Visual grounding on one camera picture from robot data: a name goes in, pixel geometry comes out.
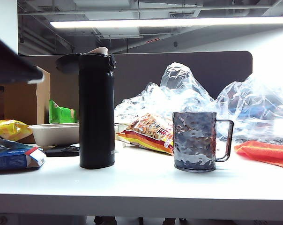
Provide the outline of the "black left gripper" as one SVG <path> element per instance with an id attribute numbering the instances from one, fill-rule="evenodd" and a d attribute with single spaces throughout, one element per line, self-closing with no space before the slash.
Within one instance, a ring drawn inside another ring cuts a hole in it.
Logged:
<path id="1" fill-rule="evenodd" d="M 0 84 L 40 83 L 43 72 L 36 66 L 24 61 L 0 40 Z"/>

